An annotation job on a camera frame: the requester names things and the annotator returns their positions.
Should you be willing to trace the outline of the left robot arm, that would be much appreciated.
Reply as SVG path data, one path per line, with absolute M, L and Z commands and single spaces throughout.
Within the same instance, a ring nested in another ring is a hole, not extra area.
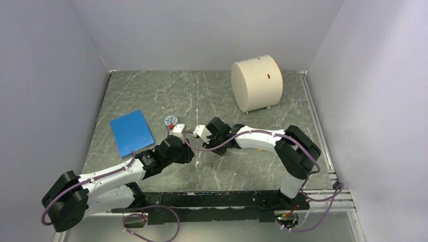
M 41 200 L 41 223 L 63 232 L 103 210 L 140 211 L 145 195 L 137 182 L 173 163 L 190 163 L 194 152 L 187 141 L 170 135 L 152 149 L 133 151 L 131 159 L 110 168 L 81 175 L 72 170 L 63 173 Z

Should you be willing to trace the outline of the aluminium frame rail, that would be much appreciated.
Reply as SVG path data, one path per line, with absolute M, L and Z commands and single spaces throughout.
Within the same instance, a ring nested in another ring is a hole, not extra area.
M 121 167 L 118 170 L 105 170 L 76 176 L 73 171 L 64 173 L 60 180 L 60 193 L 52 201 L 46 212 L 52 222 L 70 216 L 78 222 L 92 214 L 112 210 L 113 212 L 138 212 L 141 210 L 159 211 L 159 206 L 175 208 L 181 218 L 187 211 L 198 210 L 214 219 L 215 211 L 229 211 L 221 214 L 223 220 L 259 219 L 268 221 L 281 211 L 309 210 L 309 201 L 326 202 L 343 199 L 340 190 L 331 196 L 316 199 L 307 198 L 299 192 L 294 199 L 287 198 L 280 191 L 228 191 L 228 192 L 172 192 L 144 194 L 137 184 L 144 170 Z

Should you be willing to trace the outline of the metal key organizer plate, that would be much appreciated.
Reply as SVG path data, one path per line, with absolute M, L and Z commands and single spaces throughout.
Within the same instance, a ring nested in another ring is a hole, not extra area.
M 204 155 L 202 157 L 203 162 L 208 166 L 214 166 L 219 159 L 222 159 L 221 155 L 213 151 L 204 152 Z

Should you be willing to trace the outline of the small blue labelled jar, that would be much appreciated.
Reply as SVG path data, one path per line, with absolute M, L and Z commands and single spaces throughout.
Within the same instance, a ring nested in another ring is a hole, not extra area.
M 166 126 L 168 127 L 168 129 L 171 130 L 178 123 L 178 119 L 174 115 L 169 115 L 165 118 L 164 122 L 165 122 Z

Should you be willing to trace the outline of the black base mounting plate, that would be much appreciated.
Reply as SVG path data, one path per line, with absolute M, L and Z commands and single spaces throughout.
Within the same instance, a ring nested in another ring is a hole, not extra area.
M 303 195 L 294 199 L 279 190 L 225 192 L 150 192 L 144 203 L 130 209 L 116 208 L 113 213 L 137 212 L 148 214 L 149 225 L 181 222 L 257 220 L 273 222 L 275 217 L 291 210 L 309 210 Z

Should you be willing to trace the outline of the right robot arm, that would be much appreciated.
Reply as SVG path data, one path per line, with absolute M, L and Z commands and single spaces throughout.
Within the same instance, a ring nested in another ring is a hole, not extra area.
M 203 140 L 203 147 L 222 156 L 228 149 L 260 149 L 275 153 L 286 169 L 278 194 L 283 209 L 292 208 L 297 194 L 311 174 L 320 172 L 317 160 L 320 148 L 299 127 L 290 125 L 285 130 L 261 130 L 242 124 L 233 127 L 214 117 L 207 125 L 198 125 L 194 136 Z

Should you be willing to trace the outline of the cream cylindrical container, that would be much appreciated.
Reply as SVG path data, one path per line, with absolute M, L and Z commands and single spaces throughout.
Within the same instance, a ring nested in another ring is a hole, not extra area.
M 271 108 L 280 102 L 284 91 L 283 75 L 270 55 L 233 63 L 231 85 L 238 107 L 244 113 Z

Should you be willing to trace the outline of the blue flat pad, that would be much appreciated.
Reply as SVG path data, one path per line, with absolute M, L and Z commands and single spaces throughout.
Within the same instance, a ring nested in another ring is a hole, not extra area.
M 122 158 L 155 143 L 141 110 L 111 120 L 110 126 Z

